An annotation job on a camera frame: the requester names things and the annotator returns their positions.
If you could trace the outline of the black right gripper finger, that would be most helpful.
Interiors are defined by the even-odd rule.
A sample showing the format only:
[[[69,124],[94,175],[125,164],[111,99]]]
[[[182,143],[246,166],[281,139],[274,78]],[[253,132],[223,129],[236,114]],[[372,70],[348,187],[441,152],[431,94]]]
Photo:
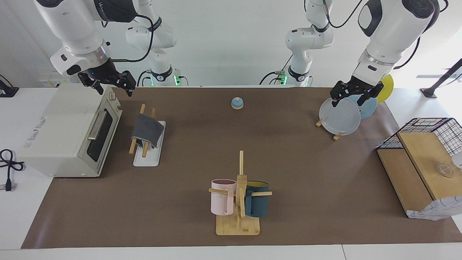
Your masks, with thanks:
[[[133,78],[132,73],[123,71],[117,73],[116,87],[123,89],[129,97],[132,97],[133,91],[136,88],[137,81]]]
[[[104,89],[98,79],[91,79],[87,73],[79,72],[79,80],[85,87],[91,87],[96,90],[99,95],[103,95]]]

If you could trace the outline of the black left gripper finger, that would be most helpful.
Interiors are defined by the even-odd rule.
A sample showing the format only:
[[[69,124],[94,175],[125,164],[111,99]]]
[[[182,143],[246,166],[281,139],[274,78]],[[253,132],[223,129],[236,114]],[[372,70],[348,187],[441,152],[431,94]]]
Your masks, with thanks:
[[[348,86],[343,81],[338,81],[331,89],[332,106],[337,107],[338,103],[348,97]]]
[[[363,90],[359,99],[357,100],[357,104],[362,106],[368,99],[376,98],[383,89],[383,83],[381,81],[375,85],[375,87],[369,90]]]

